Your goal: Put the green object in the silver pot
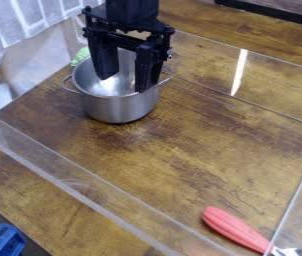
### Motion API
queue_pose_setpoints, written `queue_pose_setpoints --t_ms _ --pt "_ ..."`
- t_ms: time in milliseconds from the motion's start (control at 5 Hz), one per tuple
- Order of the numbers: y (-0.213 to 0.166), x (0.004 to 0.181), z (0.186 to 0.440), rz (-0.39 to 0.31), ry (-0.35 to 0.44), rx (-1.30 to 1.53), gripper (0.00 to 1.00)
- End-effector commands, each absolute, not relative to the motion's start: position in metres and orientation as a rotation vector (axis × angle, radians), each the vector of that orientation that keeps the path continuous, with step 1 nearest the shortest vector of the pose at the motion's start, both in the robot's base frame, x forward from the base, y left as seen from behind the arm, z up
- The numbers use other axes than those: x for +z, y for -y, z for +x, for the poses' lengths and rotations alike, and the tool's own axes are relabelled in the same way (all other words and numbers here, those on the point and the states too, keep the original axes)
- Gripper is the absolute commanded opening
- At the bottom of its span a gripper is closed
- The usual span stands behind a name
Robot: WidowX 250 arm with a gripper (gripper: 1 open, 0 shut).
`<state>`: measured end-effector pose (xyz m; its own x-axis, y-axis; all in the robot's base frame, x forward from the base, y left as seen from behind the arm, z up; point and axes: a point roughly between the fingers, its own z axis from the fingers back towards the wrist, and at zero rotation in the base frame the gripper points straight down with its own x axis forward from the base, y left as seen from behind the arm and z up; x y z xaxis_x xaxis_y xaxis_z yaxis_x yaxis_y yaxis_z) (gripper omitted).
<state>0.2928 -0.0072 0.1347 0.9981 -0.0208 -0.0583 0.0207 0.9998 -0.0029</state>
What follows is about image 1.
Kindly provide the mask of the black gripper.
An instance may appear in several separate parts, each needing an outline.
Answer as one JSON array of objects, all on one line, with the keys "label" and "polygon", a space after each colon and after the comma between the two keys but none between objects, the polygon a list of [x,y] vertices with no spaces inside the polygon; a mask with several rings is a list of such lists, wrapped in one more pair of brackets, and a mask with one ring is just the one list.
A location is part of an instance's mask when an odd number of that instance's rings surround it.
[{"label": "black gripper", "polygon": [[[105,0],[96,7],[85,6],[81,13],[124,33],[149,32],[161,37],[161,57],[160,51],[147,43],[136,48],[135,91],[144,92],[157,84],[163,60],[172,57],[175,28],[157,19],[159,0]],[[105,80],[119,72],[117,47],[107,34],[91,33],[88,48],[96,75]]]}]

